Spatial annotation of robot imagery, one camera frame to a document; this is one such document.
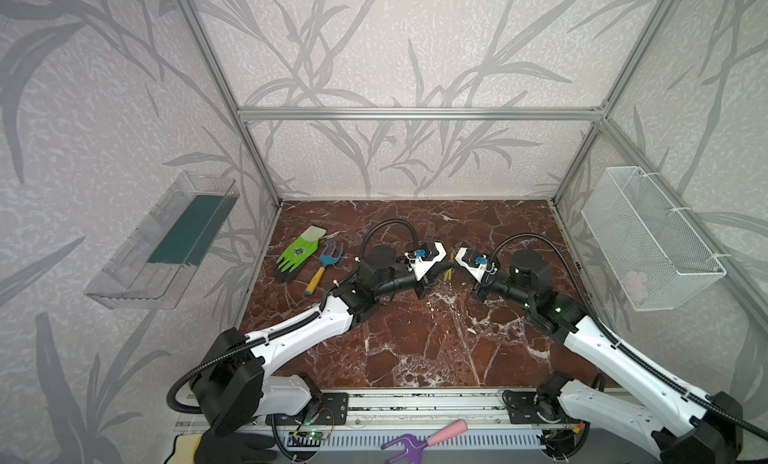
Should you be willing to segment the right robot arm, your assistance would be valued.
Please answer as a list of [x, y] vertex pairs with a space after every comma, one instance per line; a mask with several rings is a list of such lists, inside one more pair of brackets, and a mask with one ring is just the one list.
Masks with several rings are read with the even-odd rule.
[[560, 375], [542, 387], [544, 399], [566, 415], [595, 424], [663, 463], [734, 463], [743, 431], [734, 419], [741, 405], [724, 392], [713, 396], [647, 359], [589, 315], [584, 304], [552, 287], [551, 267], [535, 250], [518, 252], [510, 271], [468, 248], [457, 264], [473, 278], [478, 300], [496, 295], [520, 305], [542, 334], [590, 361], [635, 398], [616, 398]]

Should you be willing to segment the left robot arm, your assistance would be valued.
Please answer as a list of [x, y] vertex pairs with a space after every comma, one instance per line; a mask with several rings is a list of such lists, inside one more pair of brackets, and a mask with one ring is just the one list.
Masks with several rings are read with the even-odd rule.
[[401, 257], [388, 246], [376, 246], [320, 304], [259, 331], [221, 333], [189, 380], [211, 432], [226, 436], [260, 416], [313, 415], [322, 399], [319, 388], [308, 377], [281, 377], [277, 370], [365, 322], [382, 298], [407, 290], [423, 295], [445, 256], [440, 242], [421, 244]]

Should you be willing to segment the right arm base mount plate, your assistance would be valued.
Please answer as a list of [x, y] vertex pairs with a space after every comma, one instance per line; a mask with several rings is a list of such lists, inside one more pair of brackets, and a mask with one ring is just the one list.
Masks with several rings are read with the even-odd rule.
[[558, 424], [565, 419], [556, 401], [535, 391], [506, 389], [501, 398], [512, 424]]

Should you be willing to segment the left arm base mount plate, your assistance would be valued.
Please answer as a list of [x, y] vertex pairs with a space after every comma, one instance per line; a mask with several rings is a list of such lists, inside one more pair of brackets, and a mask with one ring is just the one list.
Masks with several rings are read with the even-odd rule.
[[323, 393], [314, 397], [297, 415], [280, 415], [276, 423], [282, 426], [342, 425], [346, 423], [350, 395], [345, 392]]

